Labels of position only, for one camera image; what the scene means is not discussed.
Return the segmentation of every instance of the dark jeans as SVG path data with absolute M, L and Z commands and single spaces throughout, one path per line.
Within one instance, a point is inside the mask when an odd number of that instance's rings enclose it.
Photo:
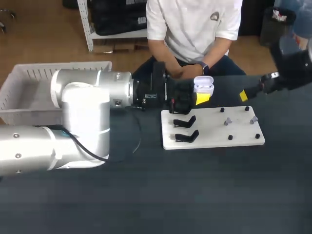
M 178 63 L 183 67 L 189 65 L 186 62 L 178 60 Z M 144 64 L 142 64 L 133 74 L 134 79 L 144 79 L 150 78 L 153 72 L 153 64 L 156 62 L 154 57 L 148 59 Z M 217 62 L 211 69 L 209 69 L 209 76 L 219 77 L 219 76 L 244 76 L 246 73 L 241 70 L 228 56 L 223 56 L 223 58 Z

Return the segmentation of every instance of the white shelf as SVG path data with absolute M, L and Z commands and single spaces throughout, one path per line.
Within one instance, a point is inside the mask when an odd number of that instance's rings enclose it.
M 112 39 L 112 38 L 146 38 L 147 37 L 147 29 L 142 29 L 138 31 L 128 32 L 128 33 L 120 33 L 115 35 L 108 36 L 100 36 L 96 34 L 96 32 L 91 33 L 92 39 Z
M 86 41 L 87 41 L 88 49 L 90 52 L 93 51 L 94 39 L 146 38 L 147 37 L 147 29 L 133 31 L 129 33 L 121 33 L 121 34 L 116 34 L 116 35 L 100 36 L 96 34 L 96 32 L 94 32 L 90 26 L 89 17 L 88 17 L 87 0 L 78 0 L 78 6 L 79 6 L 84 34 L 86 36 Z

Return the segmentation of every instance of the white plastic basket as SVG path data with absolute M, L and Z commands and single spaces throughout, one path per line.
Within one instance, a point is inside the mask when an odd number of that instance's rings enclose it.
M 16 65 L 0 90 L 0 117 L 10 125 L 62 124 L 50 97 L 50 81 L 60 69 L 111 71 L 112 63 L 70 62 Z

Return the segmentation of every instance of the black cable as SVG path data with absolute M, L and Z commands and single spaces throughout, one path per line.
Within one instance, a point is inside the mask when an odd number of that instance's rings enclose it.
M 126 110 L 131 109 L 131 108 L 142 109 L 141 107 L 137 107 L 137 106 L 128 106 L 128 107 L 126 107 Z M 134 154 L 138 150 L 138 148 L 140 147 L 141 142 L 142 142 L 142 126 L 141 126 L 141 123 L 140 123 L 140 120 L 138 119 L 138 117 L 133 112 L 130 112 L 130 113 L 132 114 L 133 118 L 135 119 L 135 121 L 137 123 L 139 134 L 140 134 L 139 142 L 138 142 L 136 148 L 132 151 L 132 153 Z
M 130 107 L 126 107 L 126 110 L 129 108 L 141 109 L 140 107 L 130 106 Z M 133 118 L 135 119 L 135 121 L 138 125 L 139 133 L 140 133 L 139 142 L 138 142 L 136 148 L 132 151 L 132 153 L 134 154 L 138 150 L 138 148 L 140 147 L 141 142 L 142 142 L 142 127 L 141 127 L 141 124 L 140 124 L 138 117 L 134 113 L 132 113 L 132 112 L 130 112 L 130 113 L 133 115 Z M 76 143 L 84 152 L 86 152 L 88 155 L 90 155 L 91 157 L 94 157 L 97 160 L 100 160 L 103 162 L 113 162 L 113 163 L 123 162 L 125 160 L 125 158 L 124 158 L 123 160 L 120 160 L 120 161 L 112 161 L 112 160 L 107 160 L 107 159 L 104 159 L 102 157 L 99 157 L 99 156 L 93 154 L 86 147 L 84 147 L 83 144 L 81 144 L 79 142 L 79 140 L 73 134 L 71 134 L 66 128 L 64 128 L 62 125 L 53 125 L 53 126 L 47 126 L 47 127 L 50 128 L 51 130 L 61 130 L 61 131 L 65 132 L 73 140 L 73 142 Z

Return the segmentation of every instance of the yellow tag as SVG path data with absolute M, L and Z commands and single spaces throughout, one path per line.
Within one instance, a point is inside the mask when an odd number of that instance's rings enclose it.
M 210 94 L 196 93 L 196 96 L 197 96 L 196 106 L 199 105 L 199 104 L 202 104 L 204 102 L 207 102 L 210 99 Z
M 242 102 L 245 102 L 245 101 L 248 100 L 245 90 L 243 90 L 243 91 L 239 94 L 239 96 L 240 96 L 240 99 L 242 100 Z

